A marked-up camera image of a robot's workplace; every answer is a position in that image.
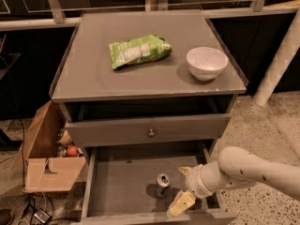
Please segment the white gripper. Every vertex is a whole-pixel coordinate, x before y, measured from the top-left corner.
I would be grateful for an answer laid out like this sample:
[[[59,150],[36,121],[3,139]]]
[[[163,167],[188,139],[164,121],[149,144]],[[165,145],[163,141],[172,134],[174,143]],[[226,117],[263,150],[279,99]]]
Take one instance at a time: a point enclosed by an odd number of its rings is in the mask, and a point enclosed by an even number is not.
[[[213,177],[208,164],[195,167],[179,167],[179,172],[186,176],[188,191],[180,190],[167,210],[168,218],[180,216],[195,204],[196,198],[212,196],[215,191],[210,187],[209,179]]]

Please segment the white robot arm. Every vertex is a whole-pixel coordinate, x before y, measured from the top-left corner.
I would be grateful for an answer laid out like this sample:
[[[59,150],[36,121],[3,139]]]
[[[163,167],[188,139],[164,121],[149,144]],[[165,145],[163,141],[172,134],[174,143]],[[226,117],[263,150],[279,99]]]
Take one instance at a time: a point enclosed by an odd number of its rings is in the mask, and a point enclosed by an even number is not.
[[[204,199],[221,189],[250,188],[265,184],[291,198],[300,200],[300,168],[272,162],[236,146],[222,149],[217,160],[195,167],[179,167],[186,177],[186,191],[180,190],[166,214],[179,217],[197,199]]]

